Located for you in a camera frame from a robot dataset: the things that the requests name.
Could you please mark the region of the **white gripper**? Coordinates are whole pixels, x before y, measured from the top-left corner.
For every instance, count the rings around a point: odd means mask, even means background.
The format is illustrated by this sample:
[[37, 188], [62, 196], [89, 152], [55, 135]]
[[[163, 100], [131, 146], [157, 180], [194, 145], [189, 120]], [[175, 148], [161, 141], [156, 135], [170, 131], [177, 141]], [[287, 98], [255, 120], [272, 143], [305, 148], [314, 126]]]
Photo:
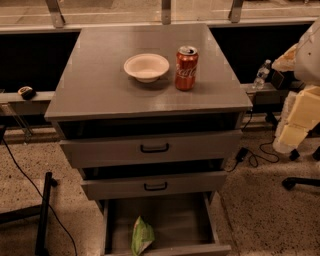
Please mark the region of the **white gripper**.
[[285, 99], [273, 148], [279, 153], [297, 149], [308, 132], [320, 123], [320, 87], [308, 86]]

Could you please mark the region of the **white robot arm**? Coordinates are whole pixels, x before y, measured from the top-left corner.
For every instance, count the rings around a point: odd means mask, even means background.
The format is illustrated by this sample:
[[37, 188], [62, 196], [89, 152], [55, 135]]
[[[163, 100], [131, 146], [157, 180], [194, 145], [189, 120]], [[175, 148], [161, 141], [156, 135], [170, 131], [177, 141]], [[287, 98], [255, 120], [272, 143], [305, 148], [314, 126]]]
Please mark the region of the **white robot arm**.
[[290, 92], [285, 99], [277, 125], [273, 148], [279, 153], [297, 149], [309, 131], [320, 123], [320, 18], [274, 61], [276, 71], [293, 71], [305, 84], [299, 93]]

